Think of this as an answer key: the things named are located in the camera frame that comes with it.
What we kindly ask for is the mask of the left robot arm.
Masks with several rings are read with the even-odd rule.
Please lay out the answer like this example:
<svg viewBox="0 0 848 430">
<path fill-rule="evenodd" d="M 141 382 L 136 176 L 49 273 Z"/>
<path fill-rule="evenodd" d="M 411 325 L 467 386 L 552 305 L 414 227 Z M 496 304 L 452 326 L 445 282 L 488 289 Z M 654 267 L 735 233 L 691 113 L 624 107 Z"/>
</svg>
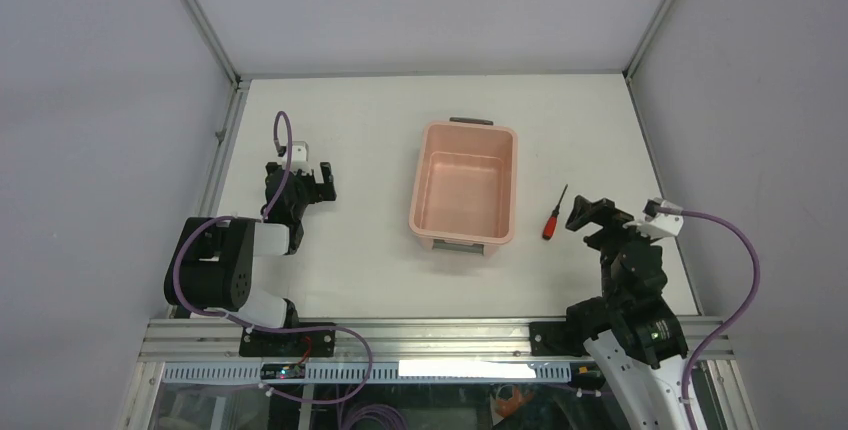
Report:
<svg viewBox="0 0 848 430">
<path fill-rule="evenodd" d="M 164 279 L 166 301 L 203 316 L 237 320 L 248 328 L 297 328 L 294 303 L 253 282 L 257 257 L 295 254 L 304 237 L 308 206 L 337 198 L 331 164 L 319 165 L 322 180 L 307 168 L 289 176 L 284 167 L 266 165 L 266 198 L 281 190 L 266 221 L 234 217 L 186 220 Z"/>
</svg>

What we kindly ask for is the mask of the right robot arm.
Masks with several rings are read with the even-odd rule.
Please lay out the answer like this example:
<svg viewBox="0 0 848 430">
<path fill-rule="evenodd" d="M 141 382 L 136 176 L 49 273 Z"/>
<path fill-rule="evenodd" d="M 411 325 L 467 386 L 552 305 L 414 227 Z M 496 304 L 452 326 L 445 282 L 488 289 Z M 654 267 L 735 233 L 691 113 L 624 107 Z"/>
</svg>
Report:
<svg viewBox="0 0 848 430">
<path fill-rule="evenodd" d="M 600 254 L 601 294 L 569 307 L 568 322 L 631 427 L 696 428 L 704 419 L 682 325 L 663 297 L 668 277 L 658 243 L 680 233 L 681 208 L 653 199 L 637 219 L 609 199 L 578 195 L 566 227 L 578 231 L 588 224 L 598 227 L 584 242 Z"/>
</svg>

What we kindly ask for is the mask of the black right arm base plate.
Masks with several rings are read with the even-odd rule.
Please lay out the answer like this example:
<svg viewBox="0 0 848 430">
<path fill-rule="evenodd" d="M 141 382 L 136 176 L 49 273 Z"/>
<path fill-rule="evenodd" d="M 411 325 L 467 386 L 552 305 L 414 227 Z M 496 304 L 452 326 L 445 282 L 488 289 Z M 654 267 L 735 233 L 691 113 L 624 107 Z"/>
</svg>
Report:
<svg viewBox="0 0 848 430">
<path fill-rule="evenodd" d="M 528 331 L 533 356 L 588 355 L 584 346 L 586 337 L 577 324 L 567 320 L 533 321 L 528 324 Z"/>
</svg>

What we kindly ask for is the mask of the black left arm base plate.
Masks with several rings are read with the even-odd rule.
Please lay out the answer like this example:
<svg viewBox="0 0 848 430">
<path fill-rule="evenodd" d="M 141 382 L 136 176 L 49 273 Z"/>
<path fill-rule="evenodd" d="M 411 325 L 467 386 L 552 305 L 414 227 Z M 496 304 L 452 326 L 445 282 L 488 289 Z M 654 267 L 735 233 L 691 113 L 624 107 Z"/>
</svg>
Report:
<svg viewBox="0 0 848 430">
<path fill-rule="evenodd" d="M 258 330 L 242 332 L 238 355 L 261 358 L 316 358 L 332 357 L 335 352 L 336 332 L 324 329 L 331 322 L 321 322 L 321 329 L 310 327 L 302 333 L 269 333 Z"/>
</svg>

